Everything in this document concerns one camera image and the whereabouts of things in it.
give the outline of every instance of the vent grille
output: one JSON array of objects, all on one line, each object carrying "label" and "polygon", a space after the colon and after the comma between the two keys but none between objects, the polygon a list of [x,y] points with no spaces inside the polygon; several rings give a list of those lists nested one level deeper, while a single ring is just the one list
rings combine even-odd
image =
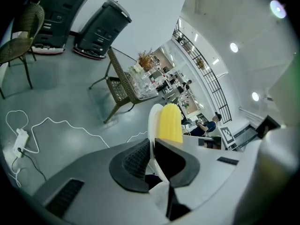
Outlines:
[{"label": "vent grille", "polygon": [[46,209],[59,218],[62,218],[83,185],[84,182],[82,181],[70,180],[49,202]]}]

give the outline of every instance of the ceiling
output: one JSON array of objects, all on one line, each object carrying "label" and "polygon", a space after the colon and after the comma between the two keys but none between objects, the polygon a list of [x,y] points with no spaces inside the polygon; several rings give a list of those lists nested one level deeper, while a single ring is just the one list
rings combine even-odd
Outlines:
[{"label": "ceiling", "polygon": [[[251,93],[265,95],[299,50],[288,18],[276,18],[271,1],[185,0],[181,12],[221,56],[241,106],[256,112],[265,106],[254,103]],[[230,51],[231,42],[238,45],[237,53]]]},{"label": "ceiling", "polygon": [[[197,40],[195,42],[194,39],[197,31],[182,18],[181,27],[179,29],[189,40],[192,41],[193,45],[201,52],[216,76],[227,73],[227,68],[217,51],[203,36],[201,36],[201,34],[198,34]],[[216,59],[219,59],[219,61],[216,64],[213,64]]]}]

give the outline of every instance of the mesh chair back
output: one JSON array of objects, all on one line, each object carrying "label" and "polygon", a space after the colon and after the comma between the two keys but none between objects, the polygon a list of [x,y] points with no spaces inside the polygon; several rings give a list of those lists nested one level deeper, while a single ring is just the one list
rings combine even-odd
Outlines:
[{"label": "mesh chair back", "polygon": [[40,5],[27,4],[22,7],[19,15],[15,18],[12,33],[26,31],[28,36],[34,39],[41,29],[44,19],[45,12]]}]

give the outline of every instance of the wicker chair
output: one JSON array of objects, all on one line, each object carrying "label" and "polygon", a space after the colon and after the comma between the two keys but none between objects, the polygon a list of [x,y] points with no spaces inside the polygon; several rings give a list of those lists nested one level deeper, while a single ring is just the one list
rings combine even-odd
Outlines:
[{"label": "wicker chair", "polygon": [[[45,12],[40,5],[31,3],[23,6],[21,12],[14,20],[12,33],[24,31],[27,32],[27,36],[11,39],[0,48],[0,66],[3,63],[19,58],[25,66],[30,89],[32,89],[32,84],[29,77],[25,54],[29,50],[31,50],[33,54],[31,48],[32,43],[44,23],[44,18]],[[1,88],[0,93],[2,98],[5,99]]]}]

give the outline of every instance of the black vent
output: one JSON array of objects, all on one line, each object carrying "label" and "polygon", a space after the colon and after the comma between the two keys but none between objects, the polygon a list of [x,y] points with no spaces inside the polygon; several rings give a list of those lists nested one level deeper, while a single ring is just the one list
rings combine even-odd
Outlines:
[{"label": "black vent", "polygon": [[62,218],[72,201],[75,199],[84,182],[78,180],[70,180],[60,192],[46,206],[46,209],[54,215]]},{"label": "black vent", "polygon": [[223,162],[223,163],[229,163],[229,164],[232,164],[232,165],[237,165],[239,163],[238,160],[227,158],[227,157],[219,157],[217,159],[217,161],[220,161],[220,162]]}]

